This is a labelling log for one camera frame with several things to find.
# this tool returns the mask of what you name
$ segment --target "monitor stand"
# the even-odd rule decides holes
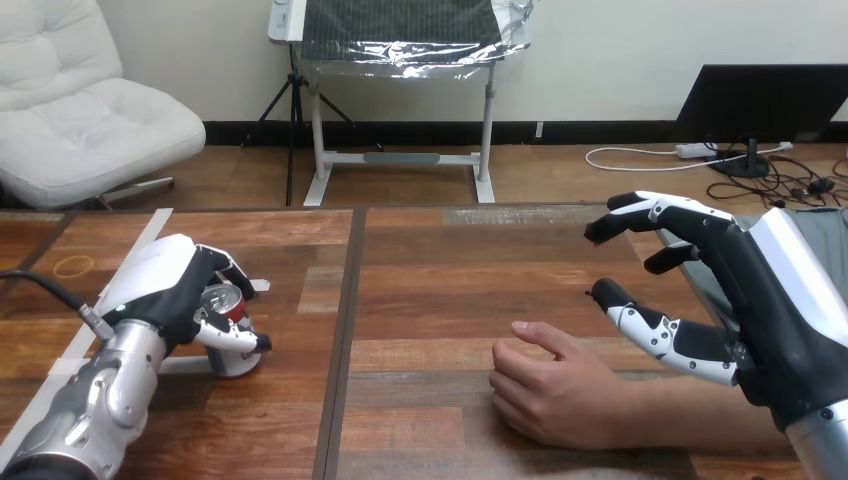
[[[739,155],[747,155],[747,158],[740,158],[739,160],[731,160],[729,162],[714,163],[710,165],[710,168],[729,177],[765,177],[769,174],[769,165],[765,158],[757,155],[757,145],[757,140],[755,138],[751,138],[748,140],[747,152],[734,150],[725,153],[725,158],[738,157]]]

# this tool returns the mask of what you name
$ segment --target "white cable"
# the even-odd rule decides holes
[[[791,148],[792,148],[791,143],[782,142],[780,144],[780,146],[777,147],[777,148],[772,148],[771,150],[762,150],[762,151],[757,152],[757,154],[761,155],[761,154],[764,154],[764,153],[781,152],[783,150],[789,150]],[[730,161],[739,160],[740,158],[745,158],[745,157],[748,156],[748,155],[739,155],[738,157],[723,158],[721,160],[712,160],[712,161],[709,161],[709,162],[700,162],[700,163],[694,163],[694,164],[691,164],[691,165],[683,165],[681,167],[667,167],[667,168],[607,167],[607,166],[604,166],[604,165],[598,165],[597,163],[594,163],[594,162],[592,162],[592,160],[589,159],[589,157],[591,157],[595,153],[605,152],[605,151],[610,151],[610,150],[619,151],[619,152],[645,153],[645,154],[648,154],[648,155],[659,155],[659,156],[668,156],[668,155],[676,155],[677,154],[677,152],[651,152],[649,150],[638,150],[638,149],[635,149],[635,148],[603,147],[603,148],[596,148],[595,150],[592,150],[591,152],[587,153],[586,154],[586,163],[588,163],[589,165],[591,165],[595,168],[599,168],[601,170],[610,170],[610,171],[613,171],[613,172],[674,172],[674,171],[677,171],[677,170],[688,170],[690,168],[706,167],[707,165],[713,165],[713,164],[721,163],[721,162],[730,162]]]

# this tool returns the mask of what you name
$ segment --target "chair leg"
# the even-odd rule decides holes
[[[120,190],[113,190],[111,192],[106,192],[100,195],[100,199],[109,204],[110,202],[114,202],[115,200],[121,200],[128,197],[134,197],[136,195],[142,194],[144,192],[149,192],[151,190],[156,190],[160,188],[172,188],[174,186],[175,180],[174,177],[165,177],[165,178],[157,178],[156,180],[150,180],[148,182],[141,182],[132,184],[126,188],[122,188]]]

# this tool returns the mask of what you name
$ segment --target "rubber band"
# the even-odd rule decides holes
[[[67,264],[69,262],[73,262],[74,260],[85,260],[87,262],[85,268],[83,268],[82,271],[71,274],[71,275],[65,275],[65,274],[61,274],[61,273],[58,272],[58,270],[60,268],[62,268],[62,266],[64,266],[65,264]],[[90,272],[92,268],[94,268],[94,259],[93,258],[89,257],[88,255],[74,255],[72,257],[63,258],[63,259],[59,260],[58,262],[56,262],[56,264],[53,265],[53,275],[56,278],[68,280],[70,278],[77,278],[77,277],[80,277],[82,275],[85,275],[86,273]]]

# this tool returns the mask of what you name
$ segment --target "white armchair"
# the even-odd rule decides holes
[[[203,149],[200,119],[121,78],[96,0],[0,0],[0,183],[35,208],[110,201],[108,192]]]

